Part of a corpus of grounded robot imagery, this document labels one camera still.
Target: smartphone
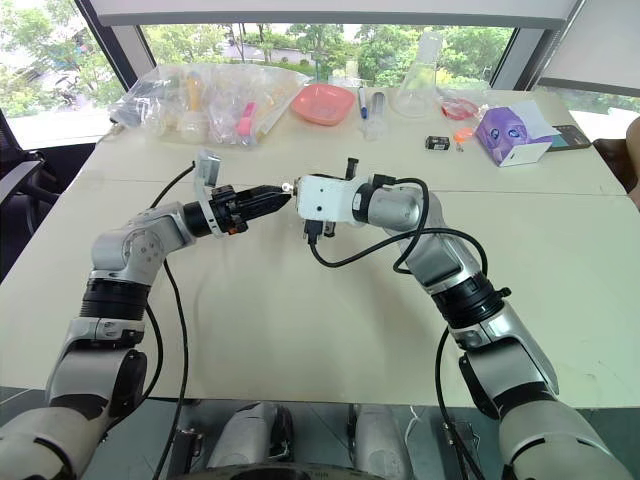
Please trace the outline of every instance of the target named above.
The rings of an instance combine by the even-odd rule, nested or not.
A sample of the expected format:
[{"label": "smartphone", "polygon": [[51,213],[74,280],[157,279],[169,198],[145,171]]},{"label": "smartphone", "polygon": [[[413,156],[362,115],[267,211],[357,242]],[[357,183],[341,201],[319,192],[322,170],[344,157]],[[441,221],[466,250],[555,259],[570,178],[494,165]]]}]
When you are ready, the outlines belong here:
[{"label": "smartphone", "polygon": [[578,148],[588,148],[591,142],[584,136],[575,125],[554,125],[553,128],[560,132],[560,135],[551,137],[551,146],[547,152],[559,152],[561,150],[576,150]]}]

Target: black cable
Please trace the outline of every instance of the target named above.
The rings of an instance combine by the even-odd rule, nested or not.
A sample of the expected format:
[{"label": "black cable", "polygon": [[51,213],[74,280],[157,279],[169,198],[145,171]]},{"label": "black cable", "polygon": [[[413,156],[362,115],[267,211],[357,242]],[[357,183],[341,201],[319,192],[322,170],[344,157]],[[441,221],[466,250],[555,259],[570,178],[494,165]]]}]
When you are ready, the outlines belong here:
[{"label": "black cable", "polygon": [[187,341],[187,323],[184,319],[184,311],[182,310],[182,301],[180,300],[180,291],[178,290],[178,285],[176,284],[175,279],[173,278],[173,274],[171,273],[171,269],[169,268],[169,264],[165,260],[163,262],[164,270],[167,272],[167,277],[169,277],[169,282],[171,282],[171,287],[173,288],[173,294],[176,297],[176,306],[178,307],[178,316],[180,317],[180,329],[182,330],[182,353],[183,353],[183,363],[182,363],[182,382],[180,384],[180,394],[178,396],[178,401],[176,403],[176,410],[173,414],[173,422],[171,422],[171,429],[169,430],[169,436],[167,437],[167,442],[164,445],[164,449],[162,451],[162,455],[160,460],[158,461],[158,465],[156,467],[156,471],[153,474],[153,480],[158,480],[160,478],[160,474],[162,473],[162,467],[167,460],[167,456],[169,455],[169,450],[171,450],[171,444],[176,435],[176,429],[178,428],[178,421],[180,419],[180,412],[182,411],[182,404],[184,403],[184,394],[187,389],[187,378],[189,376],[189,343]]},{"label": "black cable", "polygon": [[403,273],[405,275],[407,274],[411,275],[411,271],[407,270],[406,268],[400,268],[400,265],[402,265],[402,262],[404,262],[407,258],[409,258],[409,255],[411,254],[411,252],[413,252],[413,249],[416,247],[416,245],[418,244],[418,241],[420,240],[420,236],[422,235],[422,230],[424,229],[424,226],[427,223],[427,217],[429,216],[429,187],[427,187],[427,184],[424,183],[419,178],[401,178],[399,180],[396,180],[395,182],[396,185],[402,184],[402,183],[415,183],[416,185],[419,185],[420,188],[422,189],[422,213],[420,214],[420,219],[418,220],[418,225],[416,226],[415,234],[411,239],[411,242],[409,242],[409,245],[407,246],[407,248],[404,249],[402,254],[393,263],[394,272]]},{"label": "black cable", "polygon": [[[460,237],[466,241],[468,241],[469,243],[471,243],[476,250],[478,251],[478,254],[480,255],[480,261],[481,261],[481,268],[482,268],[482,273],[486,276],[489,272],[489,261],[487,259],[487,254],[484,250],[484,248],[482,247],[482,245],[480,244],[480,242],[478,242],[478,240],[476,240],[474,237],[472,237],[471,235],[469,235],[468,233],[462,232],[460,230],[455,230],[453,228],[445,228],[445,227],[435,227],[435,228],[423,228],[422,230],[420,229],[416,229],[416,230],[412,230],[410,232],[404,232],[398,235],[394,235],[393,237],[389,237],[379,243],[376,243],[375,245],[372,245],[371,247],[356,253],[355,255],[352,255],[348,258],[345,258],[344,260],[340,260],[337,262],[328,262],[327,260],[325,260],[324,258],[322,258],[322,256],[320,255],[320,253],[318,252],[318,249],[316,248],[316,244],[315,242],[310,242],[309,243],[309,248],[311,249],[311,253],[313,254],[313,256],[315,257],[316,260],[318,260],[318,262],[320,262],[322,265],[324,265],[325,267],[329,267],[329,268],[338,268],[338,267],[342,267],[344,265],[348,265],[349,263],[355,262],[356,260],[359,260],[373,252],[376,252],[377,250],[380,250],[383,247],[386,247],[387,245],[391,245],[392,243],[397,242],[398,240],[403,240],[405,238],[409,238],[411,236],[413,236],[413,239],[415,240],[416,238],[420,238],[421,235],[424,234],[445,234],[445,235],[454,235],[457,237]],[[404,261],[404,259],[398,259],[396,260],[396,264],[394,265],[398,265],[399,263],[402,263]],[[440,379],[440,366],[442,364],[442,351],[444,349],[444,343],[447,339],[447,336],[449,334],[449,329],[445,328],[444,333],[442,334],[442,338],[440,339],[440,343],[438,344],[438,350],[436,351],[436,365],[435,365],[435,369],[436,369],[436,395],[438,397],[438,406],[440,407],[440,413],[442,414],[442,418],[444,419],[445,424],[447,425],[447,428],[449,428],[449,431],[451,432],[451,435],[453,436],[453,441],[454,441],[454,446],[456,448],[456,455],[458,455],[458,457],[460,455],[464,456],[464,458],[467,460],[468,464],[469,464],[469,468],[471,469],[471,471],[473,472],[473,474],[475,475],[475,477],[478,480],[484,480],[484,475],[482,474],[482,471],[480,470],[480,467],[478,467],[478,465],[476,464],[475,460],[473,459],[473,457],[471,456],[471,453],[469,452],[469,450],[467,449],[467,447],[465,446],[464,442],[462,441],[462,438],[460,437],[460,435],[458,434],[458,431],[456,430],[455,425],[453,424],[453,422],[451,421],[451,417],[449,416],[449,413],[447,411],[447,407],[444,403],[444,399],[442,397],[442,384],[441,384],[441,379]],[[466,480],[466,478],[468,478],[466,476],[466,468],[464,466],[464,461],[459,461],[459,466],[460,466],[460,471],[462,473],[463,476],[463,480]]]},{"label": "black cable", "polygon": [[471,452],[469,452],[469,450],[465,446],[464,442],[462,441],[462,438],[460,438],[460,434],[458,434],[458,430],[456,430],[455,425],[451,421],[451,417],[449,416],[449,412],[447,411],[447,407],[444,403],[444,398],[442,397],[442,381],[440,378],[440,366],[442,364],[442,352],[444,350],[444,344],[448,336],[449,336],[449,328],[445,328],[444,332],[442,333],[442,337],[440,337],[440,343],[438,343],[438,349],[436,350],[435,377],[436,377],[436,396],[438,397],[438,406],[440,407],[440,413],[442,414],[444,423],[447,425],[447,428],[451,432],[451,435],[453,436],[453,441],[460,448],[462,455],[464,455],[464,458],[467,460],[467,463],[469,464],[469,468],[471,469],[471,471],[473,472],[473,474],[478,480],[484,480],[484,475],[482,474],[480,467],[478,467],[478,464],[473,459],[473,456],[471,456]]},{"label": "black cable", "polygon": [[167,194],[167,192],[171,190],[176,183],[178,183],[180,180],[186,177],[190,172],[192,172],[194,168],[196,168],[196,164],[195,162],[191,162],[191,166],[189,168],[180,172],[176,178],[171,180],[167,184],[167,186],[162,189],[162,191],[158,194],[158,196],[156,197],[156,199],[153,201],[153,203],[149,208],[156,208],[158,206],[158,203],[160,203],[160,200],[162,200],[162,198]]},{"label": "black cable", "polygon": [[160,372],[162,371],[162,363],[164,362],[164,345],[162,342],[162,334],[160,333],[160,326],[158,325],[158,320],[156,320],[156,316],[153,314],[153,310],[151,310],[151,305],[149,305],[148,302],[147,302],[147,306],[145,307],[145,311],[149,316],[149,321],[151,322],[151,327],[153,328],[153,334],[156,338],[158,360],[156,361],[156,371],[153,372],[153,377],[151,378],[151,382],[149,382],[149,386],[142,394],[142,398],[140,399],[140,403],[138,403],[138,405],[144,402],[147,398],[149,398],[149,395],[151,395],[153,388],[156,386],[156,383],[158,383],[158,378],[160,378]]},{"label": "black cable", "polygon": [[458,467],[460,468],[460,476],[462,477],[462,480],[469,480],[469,475],[467,475],[467,468],[464,466],[464,457],[462,456],[462,450],[455,442],[453,443],[453,448],[456,451],[456,459],[458,460]]},{"label": "black cable", "polygon": [[[343,267],[345,265],[348,265],[348,264],[350,264],[352,262],[355,262],[356,260],[360,260],[362,257],[366,257],[367,255],[369,255],[369,254],[371,254],[373,252],[376,252],[376,251],[380,250],[381,248],[386,247],[387,245],[391,245],[392,243],[395,243],[398,240],[403,240],[403,239],[409,238],[411,236],[414,236],[414,238],[415,238],[415,235],[416,235],[417,231],[418,230],[411,230],[409,232],[404,232],[404,233],[400,233],[398,235],[394,235],[393,237],[389,237],[389,238],[387,238],[387,239],[385,239],[385,240],[383,240],[381,242],[378,242],[375,245],[372,245],[369,248],[366,248],[365,250],[356,253],[355,255],[352,255],[352,256],[350,256],[348,258],[345,258],[344,260],[338,260],[337,262],[329,262],[329,261],[325,260],[324,258],[322,258],[322,256],[318,252],[318,250],[316,248],[316,245],[314,243],[310,243],[309,244],[309,248],[311,249],[311,253],[315,257],[315,259],[318,260],[318,262],[320,262],[322,265],[324,265],[325,267],[328,267],[328,268],[338,268],[338,267]],[[456,236],[456,237],[460,237],[463,240],[466,240],[467,242],[472,244],[476,248],[476,250],[478,251],[478,254],[480,255],[480,261],[481,261],[481,264],[482,264],[482,273],[485,276],[487,275],[487,273],[488,273],[487,254],[484,251],[484,248],[482,247],[480,242],[478,242],[478,240],[473,238],[468,233],[462,232],[460,230],[455,230],[453,228],[446,228],[446,227],[423,228],[422,231],[420,232],[420,235],[435,234],[435,233],[441,233],[441,234],[445,234],[445,235],[453,235],[453,236]]]},{"label": "black cable", "polygon": [[[171,188],[173,188],[173,186],[176,183],[178,183],[180,180],[186,177],[190,172],[192,172],[195,169],[195,166],[196,166],[195,163],[191,162],[191,165],[188,168],[180,172],[178,176],[176,176],[173,180],[171,180],[171,182],[169,182],[167,186],[164,187],[162,191],[158,194],[158,196],[153,201],[153,203],[151,203],[150,208],[157,207],[160,201],[167,194],[167,192],[171,190]],[[189,342],[187,339],[187,324],[184,318],[184,311],[182,309],[182,301],[180,299],[180,290],[178,289],[178,284],[176,283],[175,278],[173,278],[173,274],[171,273],[171,269],[169,268],[169,264],[167,263],[166,259],[163,262],[163,266],[164,266],[165,272],[167,272],[167,277],[169,277],[169,282],[171,283],[171,287],[173,288],[173,294],[176,298],[176,306],[178,308],[178,317],[180,319],[180,329],[182,330],[183,364],[182,364],[182,382],[180,384],[180,393],[178,395],[176,409],[173,414],[173,421],[171,422],[171,429],[169,430],[169,436],[167,437],[167,441],[165,443],[164,449],[162,450],[162,455],[160,456],[160,460],[158,461],[156,471],[153,474],[154,480],[157,480],[158,478],[160,478],[160,474],[162,473],[162,468],[164,467],[164,464],[167,461],[167,456],[169,455],[169,450],[171,450],[171,444],[173,443],[173,440],[175,438],[176,429],[178,428],[178,421],[180,420],[180,413],[182,412],[184,395],[187,388],[187,378],[189,376]],[[150,308],[148,304],[147,304],[147,308],[148,308],[147,313],[149,314]],[[156,373],[158,376],[160,375],[160,371],[156,370]],[[151,393],[151,389],[147,388],[147,391],[145,392],[146,396],[143,395],[143,399],[147,398],[150,393]]]}]

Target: black chair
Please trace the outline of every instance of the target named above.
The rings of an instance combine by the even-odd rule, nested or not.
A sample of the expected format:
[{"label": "black chair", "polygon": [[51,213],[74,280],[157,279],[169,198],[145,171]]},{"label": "black chair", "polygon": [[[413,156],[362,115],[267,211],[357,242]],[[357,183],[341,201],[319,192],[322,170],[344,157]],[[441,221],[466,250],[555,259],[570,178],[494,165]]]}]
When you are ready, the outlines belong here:
[{"label": "black chair", "polygon": [[593,146],[625,191],[629,193],[633,190],[638,184],[638,173],[631,161],[626,139],[598,138],[593,141]]},{"label": "black chair", "polygon": [[27,196],[26,221],[33,235],[42,221],[42,204],[53,206],[59,192],[55,172],[44,156],[20,148],[0,110],[0,208],[16,195]]}]

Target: purple box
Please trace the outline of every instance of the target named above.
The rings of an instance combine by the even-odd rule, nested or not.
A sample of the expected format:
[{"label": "purple box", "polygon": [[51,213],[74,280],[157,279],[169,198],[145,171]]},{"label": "purple box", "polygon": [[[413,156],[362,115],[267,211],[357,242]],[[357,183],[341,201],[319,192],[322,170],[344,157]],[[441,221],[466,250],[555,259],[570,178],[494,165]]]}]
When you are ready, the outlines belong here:
[{"label": "purple box", "polygon": [[499,167],[537,162],[551,137],[530,138],[525,122],[508,107],[487,110],[475,132]]}]

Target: yellow object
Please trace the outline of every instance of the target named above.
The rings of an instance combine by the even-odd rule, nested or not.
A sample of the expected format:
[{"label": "yellow object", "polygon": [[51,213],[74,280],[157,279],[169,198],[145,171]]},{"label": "yellow object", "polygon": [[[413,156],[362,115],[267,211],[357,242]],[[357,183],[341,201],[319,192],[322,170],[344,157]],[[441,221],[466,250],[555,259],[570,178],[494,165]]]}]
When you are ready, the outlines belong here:
[{"label": "yellow object", "polygon": [[189,96],[189,111],[199,112],[202,110],[202,92],[204,82],[200,75],[191,72],[187,75],[187,95]]}]

